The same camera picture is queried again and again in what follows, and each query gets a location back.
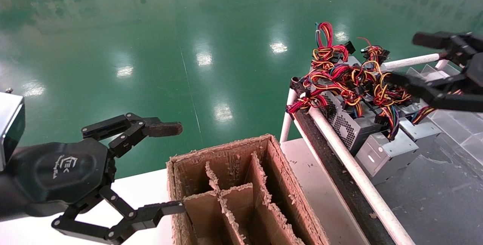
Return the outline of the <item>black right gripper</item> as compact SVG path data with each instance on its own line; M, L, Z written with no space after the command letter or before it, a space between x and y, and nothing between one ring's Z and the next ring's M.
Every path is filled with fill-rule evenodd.
M388 82L423 100L428 106L452 111L483 110L483 40L478 34L417 32L412 44L440 49L445 60L459 66L470 65L470 73L461 73L438 80L423 79L392 73Z

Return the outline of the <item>left gripper brown-padded finger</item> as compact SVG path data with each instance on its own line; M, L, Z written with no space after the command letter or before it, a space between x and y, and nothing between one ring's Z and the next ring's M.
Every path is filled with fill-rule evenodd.
M160 138L181 134L180 122L162 122L157 117L142 118L133 113L119 115L81 129L84 139L101 141L116 136L109 143L113 157L120 158L146 137Z

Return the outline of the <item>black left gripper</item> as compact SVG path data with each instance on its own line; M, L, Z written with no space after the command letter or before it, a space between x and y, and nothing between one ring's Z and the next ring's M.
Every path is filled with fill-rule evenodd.
M109 245L122 245L136 232L156 228L164 216L186 212L181 201L133 209L110 187L112 160L109 148L95 139L19 147L8 161L8 205L69 206L52 228ZM117 224L107 228L76 220L102 200L123 216Z

